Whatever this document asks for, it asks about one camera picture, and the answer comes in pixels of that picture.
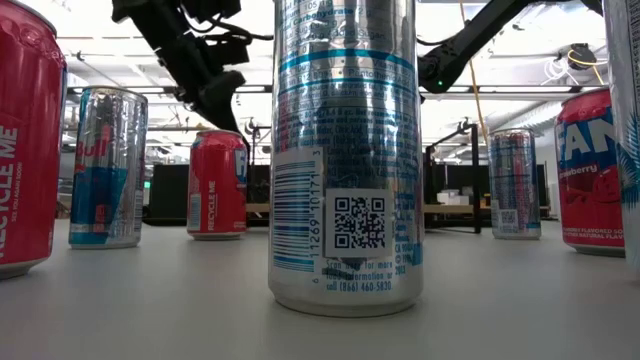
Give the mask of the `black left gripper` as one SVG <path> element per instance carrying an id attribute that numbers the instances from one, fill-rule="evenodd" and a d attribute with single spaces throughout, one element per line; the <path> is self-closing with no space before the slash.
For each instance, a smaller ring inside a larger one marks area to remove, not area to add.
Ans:
<path id="1" fill-rule="evenodd" d="M 250 149 L 249 142 L 241 134 L 231 106 L 236 89 L 244 84 L 245 78 L 240 72 L 224 71 L 198 89 L 191 108 L 217 128 L 238 133 L 246 148 Z"/>

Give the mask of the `white can black top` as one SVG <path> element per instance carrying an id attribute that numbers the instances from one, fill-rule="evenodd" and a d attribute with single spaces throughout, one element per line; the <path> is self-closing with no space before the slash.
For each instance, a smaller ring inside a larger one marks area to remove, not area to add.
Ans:
<path id="1" fill-rule="evenodd" d="M 627 262 L 640 275 L 640 0 L 603 0 Z"/>

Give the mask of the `silver slim beverage can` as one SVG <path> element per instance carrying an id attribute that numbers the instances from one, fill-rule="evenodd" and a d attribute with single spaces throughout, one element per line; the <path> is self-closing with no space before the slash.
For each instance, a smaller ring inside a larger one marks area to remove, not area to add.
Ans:
<path id="1" fill-rule="evenodd" d="M 539 240 L 541 216 L 533 132 L 526 128 L 493 131 L 488 156 L 494 237 Z"/>

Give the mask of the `red soda can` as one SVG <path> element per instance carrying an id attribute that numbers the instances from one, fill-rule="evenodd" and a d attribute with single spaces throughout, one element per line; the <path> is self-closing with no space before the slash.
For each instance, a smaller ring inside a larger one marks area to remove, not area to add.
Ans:
<path id="1" fill-rule="evenodd" d="M 248 150 L 241 134 L 206 130 L 190 148 L 187 233 L 228 240 L 247 230 Z"/>
<path id="2" fill-rule="evenodd" d="M 564 242 L 580 253 L 623 257 L 610 90 L 600 87 L 564 101 L 554 133 Z"/>
<path id="3" fill-rule="evenodd" d="M 56 36 L 32 7 L 0 0 L 0 280 L 52 252 L 67 94 Z"/>

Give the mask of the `black partition panel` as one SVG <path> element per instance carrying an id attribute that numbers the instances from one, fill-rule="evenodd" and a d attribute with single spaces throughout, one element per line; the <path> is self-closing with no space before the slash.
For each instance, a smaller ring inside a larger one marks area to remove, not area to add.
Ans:
<path id="1" fill-rule="evenodd" d="M 542 218 L 548 218 L 550 204 L 546 188 L 546 170 L 544 165 L 537 165 L 538 197 Z M 436 193 L 443 190 L 457 189 L 461 195 L 473 197 L 473 182 L 479 187 L 480 197 L 484 199 L 490 193 L 489 168 L 480 165 L 477 175 L 474 174 L 472 165 L 437 164 L 432 167 L 432 185 Z"/>
<path id="2" fill-rule="evenodd" d="M 147 219 L 155 224 L 185 225 L 188 184 L 188 165 L 156 164 L 151 178 Z"/>

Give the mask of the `silver blue energy drink can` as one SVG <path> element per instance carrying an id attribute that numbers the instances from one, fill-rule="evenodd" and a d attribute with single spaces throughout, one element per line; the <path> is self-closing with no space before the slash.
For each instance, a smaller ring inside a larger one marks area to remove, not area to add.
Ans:
<path id="1" fill-rule="evenodd" d="M 73 249 L 141 240 L 148 100 L 117 87 L 83 90 L 68 242 Z"/>
<path id="2" fill-rule="evenodd" d="M 274 0 L 268 285 L 370 317 L 423 289 L 415 0 Z"/>

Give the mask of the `white boxes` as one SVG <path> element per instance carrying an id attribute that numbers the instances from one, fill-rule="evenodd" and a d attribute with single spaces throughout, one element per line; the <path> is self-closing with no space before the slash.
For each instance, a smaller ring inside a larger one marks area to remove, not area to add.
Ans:
<path id="1" fill-rule="evenodd" d="M 469 195 L 461 195 L 458 189 L 445 189 L 437 195 L 437 202 L 442 205 L 470 205 Z"/>

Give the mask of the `long ceiling light strip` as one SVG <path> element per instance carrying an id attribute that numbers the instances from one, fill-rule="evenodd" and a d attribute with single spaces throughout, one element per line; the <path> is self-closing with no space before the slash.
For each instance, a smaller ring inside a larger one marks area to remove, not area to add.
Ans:
<path id="1" fill-rule="evenodd" d="M 559 85 L 559 86 L 490 86 L 478 85 L 477 90 L 481 94 L 577 94 L 601 88 L 595 85 Z M 237 93 L 271 93 L 271 85 L 243 85 L 236 89 Z M 175 94 L 177 88 L 174 86 L 131 86 L 129 90 L 141 94 Z"/>

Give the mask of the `black metal shelf frame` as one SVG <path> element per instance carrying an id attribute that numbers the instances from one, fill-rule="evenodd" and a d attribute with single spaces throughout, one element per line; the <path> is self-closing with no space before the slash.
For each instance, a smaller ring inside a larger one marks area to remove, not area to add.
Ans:
<path id="1" fill-rule="evenodd" d="M 462 135 L 469 135 L 471 140 L 471 188 L 472 197 L 470 205 L 443 205 L 436 204 L 432 201 L 432 196 L 437 194 L 433 183 L 434 165 L 436 160 L 432 157 L 433 150 L 443 145 L 448 140 Z M 471 233 L 479 235 L 482 232 L 482 214 L 481 214 L 481 200 L 480 200 L 480 186 L 477 181 L 477 176 L 480 170 L 480 151 L 478 140 L 478 126 L 470 123 L 468 120 L 459 122 L 454 132 L 446 135 L 445 137 L 435 141 L 431 145 L 425 147 L 423 153 L 423 218 L 425 220 L 425 226 L 427 228 L 443 227 L 445 220 L 437 220 L 438 215 L 469 215 Z"/>

